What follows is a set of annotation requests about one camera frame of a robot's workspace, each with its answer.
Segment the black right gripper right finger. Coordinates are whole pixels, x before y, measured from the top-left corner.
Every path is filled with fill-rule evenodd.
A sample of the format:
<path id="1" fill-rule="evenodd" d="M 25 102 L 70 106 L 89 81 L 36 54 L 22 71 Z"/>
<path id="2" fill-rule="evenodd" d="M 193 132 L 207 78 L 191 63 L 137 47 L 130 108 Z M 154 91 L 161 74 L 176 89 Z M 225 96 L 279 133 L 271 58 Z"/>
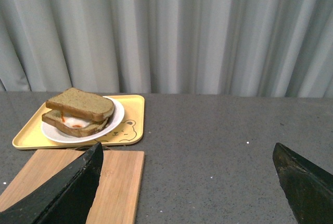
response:
<path id="1" fill-rule="evenodd" d="M 273 162 L 296 221 L 332 223 L 332 174 L 279 142 Z"/>

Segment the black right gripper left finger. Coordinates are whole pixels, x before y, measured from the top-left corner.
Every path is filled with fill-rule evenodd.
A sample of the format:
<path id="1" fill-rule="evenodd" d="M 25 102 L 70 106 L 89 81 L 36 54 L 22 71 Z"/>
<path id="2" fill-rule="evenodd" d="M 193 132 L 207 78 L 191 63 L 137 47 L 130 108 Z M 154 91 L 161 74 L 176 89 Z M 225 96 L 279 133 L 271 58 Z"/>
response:
<path id="1" fill-rule="evenodd" d="M 86 223 L 99 186 L 103 160 L 103 147 L 97 143 L 1 212 L 1 223 Z"/>

